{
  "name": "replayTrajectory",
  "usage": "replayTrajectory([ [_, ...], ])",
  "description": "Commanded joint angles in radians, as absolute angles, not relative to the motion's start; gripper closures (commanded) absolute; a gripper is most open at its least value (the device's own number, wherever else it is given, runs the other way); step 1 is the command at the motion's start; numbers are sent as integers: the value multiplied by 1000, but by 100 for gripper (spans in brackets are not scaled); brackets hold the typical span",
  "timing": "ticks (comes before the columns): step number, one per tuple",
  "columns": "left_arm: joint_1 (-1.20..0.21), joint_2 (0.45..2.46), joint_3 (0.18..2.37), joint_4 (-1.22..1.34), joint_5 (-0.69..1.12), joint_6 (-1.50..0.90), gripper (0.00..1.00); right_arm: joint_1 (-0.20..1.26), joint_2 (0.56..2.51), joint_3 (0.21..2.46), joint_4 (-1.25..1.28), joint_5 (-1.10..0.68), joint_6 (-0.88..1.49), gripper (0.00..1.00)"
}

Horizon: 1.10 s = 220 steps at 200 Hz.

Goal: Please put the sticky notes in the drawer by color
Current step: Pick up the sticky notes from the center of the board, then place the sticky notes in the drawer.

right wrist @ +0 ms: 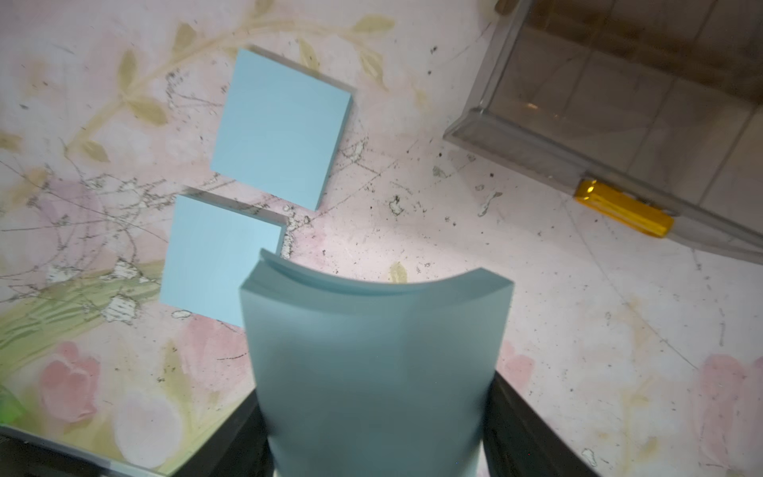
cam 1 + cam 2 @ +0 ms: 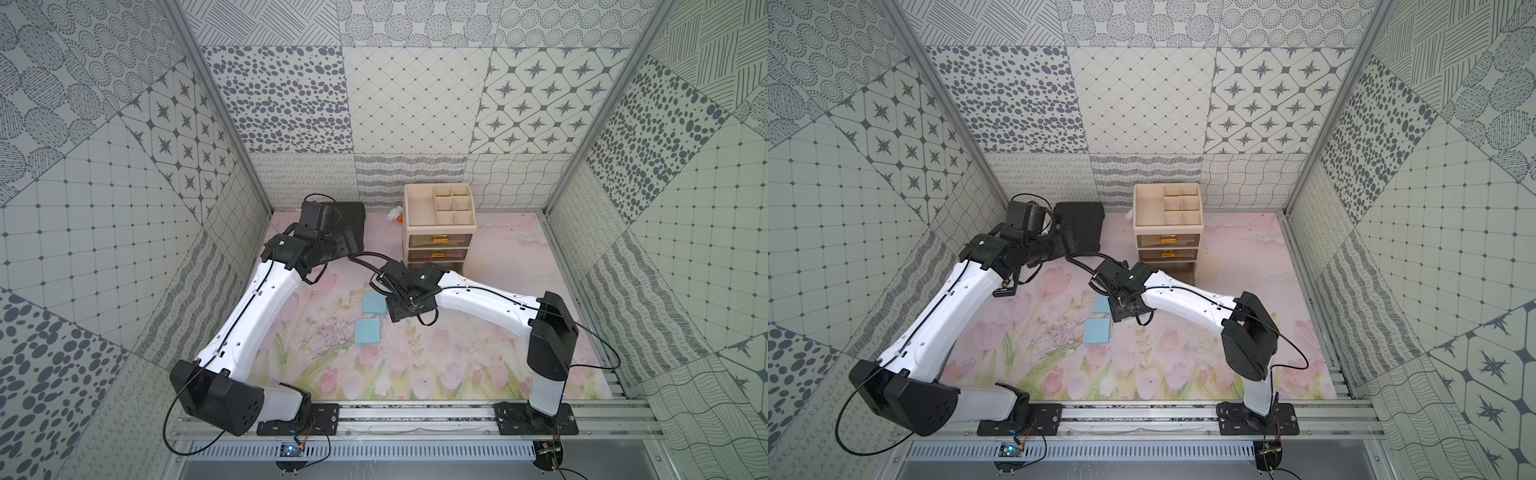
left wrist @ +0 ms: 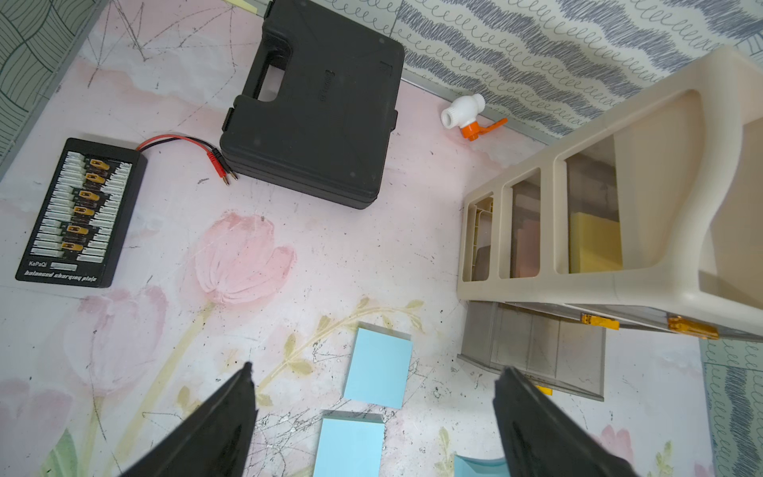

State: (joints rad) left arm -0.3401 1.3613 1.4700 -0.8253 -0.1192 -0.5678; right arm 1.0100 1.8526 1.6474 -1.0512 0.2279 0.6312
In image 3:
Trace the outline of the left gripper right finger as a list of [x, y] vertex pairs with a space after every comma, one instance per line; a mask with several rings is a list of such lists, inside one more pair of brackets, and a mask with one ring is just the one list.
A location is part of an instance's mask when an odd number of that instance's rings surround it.
[[634, 476], [514, 367], [495, 383], [493, 407], [513, 476]]

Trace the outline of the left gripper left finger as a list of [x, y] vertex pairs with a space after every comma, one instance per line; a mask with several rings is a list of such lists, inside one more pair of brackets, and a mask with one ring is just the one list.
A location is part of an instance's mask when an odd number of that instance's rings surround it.
[[252, 364], [244, 363], [126, 476], [242, 476], [258, 409]]

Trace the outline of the blue sticky note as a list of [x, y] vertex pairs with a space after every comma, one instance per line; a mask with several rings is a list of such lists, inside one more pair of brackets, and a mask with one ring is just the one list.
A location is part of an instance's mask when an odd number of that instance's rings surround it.
[[360, 323], [343, 397], [369, 405], [401, 409], [412, 349], [411, 335]]
[[510, 477], [508, 464], [504, 458], [478, 459], [454, 456], [455, 477]]
[[380, 475], [385, 423], [373, 413], [326, 413], [322, 419], [313, 475]]

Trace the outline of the blue sticky note top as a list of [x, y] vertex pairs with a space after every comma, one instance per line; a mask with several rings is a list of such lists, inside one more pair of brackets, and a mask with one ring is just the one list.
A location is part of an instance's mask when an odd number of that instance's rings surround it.
[[343, 397], [369, 405], [401, 409], [412, 349], [411, 335], [360, 323]]

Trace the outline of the yellow sticky note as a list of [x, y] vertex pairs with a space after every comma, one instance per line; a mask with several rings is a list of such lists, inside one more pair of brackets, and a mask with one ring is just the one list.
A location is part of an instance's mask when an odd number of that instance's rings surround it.
[[618, 222], [585, 213], [569, 220], [569, 272], [622, 270], [622, 244]]

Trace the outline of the beige desk organizer cabinet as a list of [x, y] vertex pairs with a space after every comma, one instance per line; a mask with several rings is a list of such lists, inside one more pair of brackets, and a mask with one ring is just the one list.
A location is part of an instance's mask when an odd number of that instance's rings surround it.
[[[570, 273], [566, 161], [613, 135], [623, 270]], [[513, 202], [540, 182], [540, 275], [511, 301], [615, 304], [762, 335], [762, 72], [724, 46], [693, 61], [468, 194]]]

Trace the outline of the grey transparent drawer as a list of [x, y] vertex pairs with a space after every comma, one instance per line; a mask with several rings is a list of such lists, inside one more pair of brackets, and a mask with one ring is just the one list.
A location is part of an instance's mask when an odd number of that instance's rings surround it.
[[[566, 161], [568, 257], [570, 273], [623, 270], [621, 224], [619, 222], [616, 147], [610, 135], [574, 154]], [[670, 318], [679, 318], [654, 307], [615, 304], [573, 304], [590, 315], [612, 318], [623, 327], [670, 331]], [[689, 332], [705, 339], [727, 338], [762, 343], [762, 335], [728, 326], [699, 323], [703, 331]]]

